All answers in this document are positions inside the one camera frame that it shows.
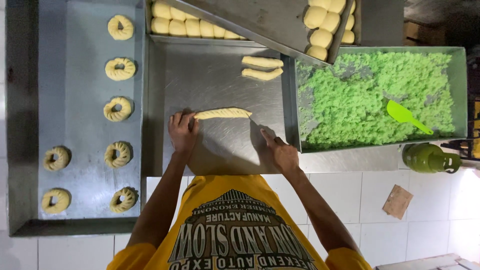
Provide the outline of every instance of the green spatula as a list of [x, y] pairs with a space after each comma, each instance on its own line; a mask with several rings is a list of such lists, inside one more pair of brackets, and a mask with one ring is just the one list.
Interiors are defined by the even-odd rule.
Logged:
[[420, 121], [418, 121], [417, 119], [413, 118], [411, 111], [393, 100], [390, 100], [388, 102], [387, 112], [388, 114], [390, 114], [391, 117], [393, 117], [393, 119], [397, 120], [399, 123], [410, 122], [426, 134], [433, 134], [433, 130], [420, 123]]

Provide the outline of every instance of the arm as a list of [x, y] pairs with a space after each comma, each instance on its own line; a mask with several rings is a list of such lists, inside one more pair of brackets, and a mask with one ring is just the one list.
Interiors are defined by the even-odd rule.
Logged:
[[182, 116], [181, 112], [177, 112], [170, 116], [168, 134], [174, 152], [162, 180], [138, 217], [127, 246], [150, 243], [158, 248], [167, 236], [177, 206], [183, 170], [198, 134], [198, 120], [195, 120], [192, 130], [188, 128], [188, 123], [194, 115], [195, 113], [191, 113]]
[[273, 154], [275, 166], [299, 196], [325, 250], [330, 252], [336, 248], [346, 247], [360, 254], [357, 244], [342, 221], [300, 169], [297, 149], [285, 144], [279, 137], [273, 138], [264, 129], [261, 132]]

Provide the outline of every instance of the braided dough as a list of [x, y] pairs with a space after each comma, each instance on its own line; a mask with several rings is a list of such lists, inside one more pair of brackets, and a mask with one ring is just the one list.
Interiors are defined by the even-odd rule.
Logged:
[[[123, 69], [115, 68], [116, 65], [123, 65]], [[108, 61], [105, 66], [105, 73], [114, 81], [130, 79], [135, 73], [135, 64], [127, 58], [115, 58]]]
[[[56, 204], [50, 204], [52, 197], [57, 197]], [[47, 214], [58, 214], [67, 209], [70, 204], [70, 198], [65, 190], [52, 188], [43, 195], [42, 209]]]
[[[53, 160], [53, 155], [57, 154], [58, 158]], [[47, 152], [45, 152], [45, 157], [43, 158], [43, 168], [49, 171], [58, 171], [67, 167], [69, 158], [67, 150], [63, 147], [54, 147]]]
[[[120, 196], [124, 196], [122, 202], [118, 203]], [[135, 205], [135, 193], [130, 189], [124, 187], [121, 190], [115, 192], [112, 200], [110, 201], [110, 210], [114, 213], [122, 213], [132, 208]]]
[[251, 64], [259, 67], [283, 67], [283, 61], [276, 58], [244, 56], [241, 62], [244, 64]]
[[252, 115], [251, 112], [240, 109], [240, 108], [223, 108], [223, 109], [216, 109], [216, 110], [206, 110], [198, 112], [194, 115], [195, 119], [209, 119], [209, 118], [248, 118]]
[[[115, 150], [118, 150], [120, 154], [116, 159], [113, 159], [113, 153]], [[128, 148], [128, 145], [124, 143], [113, 143], [107, 147], [104, 158], [105, 163], [112, 169], [123, 167], [130, 161], [130, 149]]]
[[108, 32], [114, 40], [127, 40], [133, 36], [133, 25], [125, 16], [115, 15], [108, 22]]
[[259, 70], [253, 70], [253, 69], [246, 68], [246, 69], [242, 70], [242, 72], [241, 72], [241, 74], [243, 76], [250, 76], [250, 77], [254, 77], [254, 78], [257, 78], [257, 79], [260, 79], [260, 80], [264, 80], [264, 81], [273, 80], [282, 73], [283, 73], [283, 70], [281, 68], [277, 68], [277, 69], [275, 69], [274, 71], [271, 71], [271, 72], [265, 72], [265, 71], [259, 71]]
[[[113, 107], [117, 104], [121, 105], [121, 110], [112, 111]], [[103, 107], [103, 115], [105, 115], [105, 118], [112, 122], [119, 122], [127, 119], [131, 112], [132, 108], [130, 106], [130, 102], [124, 97], [114, 98], [109, 104]]]

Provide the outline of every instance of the person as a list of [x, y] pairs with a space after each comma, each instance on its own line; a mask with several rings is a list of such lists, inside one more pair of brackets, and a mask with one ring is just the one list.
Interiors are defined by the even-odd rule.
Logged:
[[299, 167], [297, 149], [261, 130], [276, 168], [299, 196], [328, 252], [325, 262], [260, 175], [196, 176], [175, 214], [183, 170], [199, 123], [195, 114], [170, 116], [174, 153], [133, 228], [107, 270], [371, 269], [343, 223]]

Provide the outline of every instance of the raw dough bun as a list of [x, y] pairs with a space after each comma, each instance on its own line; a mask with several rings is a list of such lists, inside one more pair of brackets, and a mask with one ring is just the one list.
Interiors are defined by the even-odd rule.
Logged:
[[318, 29], [310, 36], [310, 43], [328, 49], [332, 44], [333, 35], [325, 29]]
[[[113, 159], [113, 153], [118, 150], [120, 154], [116, 159]], [[125, 166], [130, 161], [130, 148], [128, 145], [121, 142], [116, 142], [107, 147], [104, 155], [105, 163], [112, 169]]]
[[172, 19], [179, 20], [184, 22], [187, 19], [187, 15], [185, 12], [178, 10], [174, 7], [170, 7], [170, 15], [172, 15]]
[[241, 62], [244, 64], [256, 65], [259, 67], [268, 67], [268, 68], [283, 67], [283, 61], [277, 58], [244, 56]]
[[203, 38], [214, 38], [213, 24], [200, 20], [200, 34], [202, 34]]
[[265, 71], [259, 71], [259, 70], [253, 70], [253, 69], [246, 68], [246, 69], [242, 70], [242, 72], [241, 72], [241, 74], [243, 76], [250, 76], [250, 77], [257, 78], [257, 79], [264, 80], [264, 81], [273, 80], [282, 73], [283, 73], [283, 70], [281, 68], [277, 68], [277, 69], [275, 69], [274, 71], [271, 71], [271, 72], [265, 72]]
[[[57, 197], [56, 204], [50, 204], [52, 197]], [[70, 204], [68, 192], [60, 188], [52, 188], [42, 198], [42, 210], [47, 214], [58, 214], [67, 209]]]
[[[121, 105], [121, 110], [112, 111], [113, 107], [117, 104]], [[127, 119], [131, 112], [132, 107], [130, 106], [130, 102], [124, 97], [114, 98], [103, 107], [103, 115], [112, 122], [119, 122]]]
[[193, 16], [193, 15], [191, 15], [191, 14], [188, 14], [188, 13], [185, 13], [185, 18], [187, 18], [187, 20], [188, 20], [188, 19], [195, 19], [195, 20], [199, 20], [199, 18], [198, 18], [198, 17], [195, 17], [195, 16]]
[[[120, 196], [123, 196], [123, 201], [118, 203]], [[122, 213], [132, 208], [135, 205], [135, 193], [132, 190], [124, 187], [115, 192], [110, 201], [110, 210], [114, 213]]]
[[185, 23], [179, 20], [171, 20], [170, 25], [168, 26], [168, 32], [171, 36], [174, 37], [186, 37], [187, 28], [185, 28]]
[[328, 11], [342, 14], [343, 9], [345, 8], [346, 0], [332, 0]]
[[[123, 69], [116, 69], [117, 65], [123, 65]], [[105, 73], [114, 81], [130, 79], [135, 73], [135, 69], [135, 64], [127, 58], [115, 58], [105, 65]]]
[[233, 33], [232, 31], [225, 30], [224, 39], [240, 39], [240, 36]]
[[329, 31], [332, 34], [335, 34], [338, 26], [340, 25], [340, 15], [335, 12], [327, 13], [327, 16], [324, 19], [324, 22], [320, 26], [320, 28]]
[[168, 20], [172, 19], [172, 15], [170, 14], [170, 6], [159, 1], [155, 1], [153, 3], [152, 14], [154, 17], [161, 17]]
[[152, 32], [155, 34], [164, 34], [168, 35], [168, 26], [170, 25], [170, 20], [162, 17], [157, 17], [152, 19]]
[[350, 14], [348, 16], [347, 25], [345, 26], [345, 30], [352, 30], [354, 24], [355, 24], [355, 17], [352, 14]]
[[[53, 160], [54, 154], [57, 154], [57, 159]], [[49, 171], [58, 171], [67, 167], [69, 161], [67, 150], [64, 147], [54, 147], [45, 152], [43, 158], [43, 168]]]
[[308, 0], [308, 4], [311, 6], [321, 7], [324, 9], [328, 9], [332, 0]]
[[307, 55], [325, 61], [325, 59], [327, 59], [327, 49], [320, 46], [312, 46], [310, 49], [308, 49]]
[[202, 35], [200, 34], [200, 21], [197, 19], [187, 19], [185, 21], [185, 28], [187, 29], [187, 36], [188, 37], [196, 37], [200, 38]]
[[198, 112], [194, 115], [195, 119], [209, 119], [209, 118], [248, 118], [252, 115], [251, 112], [240, 109], [240, 108], [223, 108], [223, 109], [216, 109], [216, 110], [206, 110]]
[[127, 40], [133, 36], [133, 25], [129, 19], [123, 15], [115, 15], [108, 22], [108, 32], [114, 40]]
[[353, 0], [352, 8], [350, 9], [350, 14], [353, 14], [356, 7], [357, 7], [357, 2], [355, 0]]
[[303, 18], [303, 22], [310, 29], [320, 27], [327, 16], [327, 10], [321, 7], [311, 6], [308, 8]]
[[355, 34], [350, 30], [345, 30], [342, 37], [342, 43], [353, 44], [355, 41]]
[[225, 36], [225, 29], [217, 25], [213, 25], [213, 35], [215, 38], [223, 38]]

